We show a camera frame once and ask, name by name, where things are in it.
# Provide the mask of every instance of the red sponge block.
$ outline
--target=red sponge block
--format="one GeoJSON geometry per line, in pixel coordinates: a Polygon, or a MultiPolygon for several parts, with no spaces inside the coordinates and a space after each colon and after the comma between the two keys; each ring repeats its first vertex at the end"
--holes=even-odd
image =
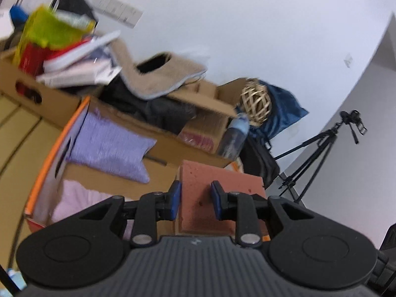
{"type": "MultiPolygon", "coordinates": [[[[179,232],[189,234],[235,235],[234,221],[216,220],[210,196],[210,184],[217,180],[225,192],[238,191],[265,197],[263,179],[197,162],[183,161],[179,210],[179,232]]],[[[267,234],[265,223],[261,224],[267,234]]]]}

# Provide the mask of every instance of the beige fabric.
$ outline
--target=beige fabric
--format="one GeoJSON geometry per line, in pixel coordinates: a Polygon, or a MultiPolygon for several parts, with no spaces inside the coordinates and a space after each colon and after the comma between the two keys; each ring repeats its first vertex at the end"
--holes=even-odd
{"type": "Polygon", "coordinates": [[[173,53],[165,53],[169,59],[163,66],[142,74],[128,52],[125,43],[116,39],[110,43],[113,56],[122,67],[121,76],[127,88],[144,100],[166,95],[179,88],[186,80],[206,72],[206,67],[173,53]]]}

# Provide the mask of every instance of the black bag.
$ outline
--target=black bag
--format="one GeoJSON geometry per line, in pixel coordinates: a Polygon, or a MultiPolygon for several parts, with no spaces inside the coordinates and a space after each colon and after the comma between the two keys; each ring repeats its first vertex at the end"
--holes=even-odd
{"type": "Polygon", "coordinates": [[[176,135],[197,115],[196,107],[191,104],[166,97],[152,100],[137,98],[128,90],[120,76],[104,88],[99,99],[140,121],[176,135]]]}
{"type": "Polygon", "coordinates": [[[58,10],[64,10],[75,14],[85,14],[96,23],[98,20],[95,18],[93,8],[85,0],[59,0],[58,10]]]}
{"type": "Polygon", "coordinates": [[[279,175],[279,165],[270,151],[251,135],[247,136],[239,157],[244,165],[244,172],[262,177],[264,188],[268,188],[279,175]]]}

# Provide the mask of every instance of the wicker ball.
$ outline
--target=wicker ball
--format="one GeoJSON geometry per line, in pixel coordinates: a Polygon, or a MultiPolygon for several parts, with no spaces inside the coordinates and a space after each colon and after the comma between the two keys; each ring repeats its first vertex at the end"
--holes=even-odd
{"type": "Polygon", "coordinates": [[[249,80],[242,90],[240,105],[248,115],[251,125],[260,126],[271,112],[271,98],[267,87],[257,79],[249,80]]]}

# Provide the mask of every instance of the wall switch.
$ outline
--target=wall switch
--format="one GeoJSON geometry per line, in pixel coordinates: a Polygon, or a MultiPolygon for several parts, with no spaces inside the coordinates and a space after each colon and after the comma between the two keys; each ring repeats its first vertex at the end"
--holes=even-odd
{"type": "Polygon", "coordinates": [[[126,22],[128,22],[130,25],[136,26],[136,23],[139,21],[142,14],[143,12],[134,8],[130,16],[128,16],[128,20],[126,22]]]}
{"type": "Polygon", "coordinates": [[[134,27],[143,14],[142,11],[119,0],[93,0],[92,6],[129,27],[134,27]]]}
{"type": "Polygon", "coordinates": [[[103,13],[110,1],[111,0],[93,0],[92,5],[103,13]]]}
{"type": "Polygon", "coordinates": [[[121,6],[121,2],[118,2],[117,0],[111,0],[106,9],[104,10],[106,13],[114,14],[115,11],[121,6]]]}

